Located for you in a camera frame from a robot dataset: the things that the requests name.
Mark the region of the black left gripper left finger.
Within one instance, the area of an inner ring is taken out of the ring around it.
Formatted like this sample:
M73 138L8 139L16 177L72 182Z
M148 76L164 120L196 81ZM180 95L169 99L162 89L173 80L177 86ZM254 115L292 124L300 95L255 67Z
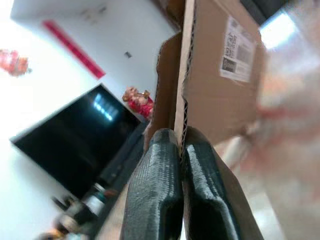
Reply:
M123 240L178 240L183 223L183 189L173 130L157 130L128 183Z

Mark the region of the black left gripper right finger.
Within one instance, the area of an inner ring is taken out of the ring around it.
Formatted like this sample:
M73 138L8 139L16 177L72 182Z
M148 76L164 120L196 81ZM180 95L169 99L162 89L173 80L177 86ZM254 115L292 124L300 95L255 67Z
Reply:
M240 240L241 233L234 210L218 169L218 157L196 128L185 136L186 236L190 240Z

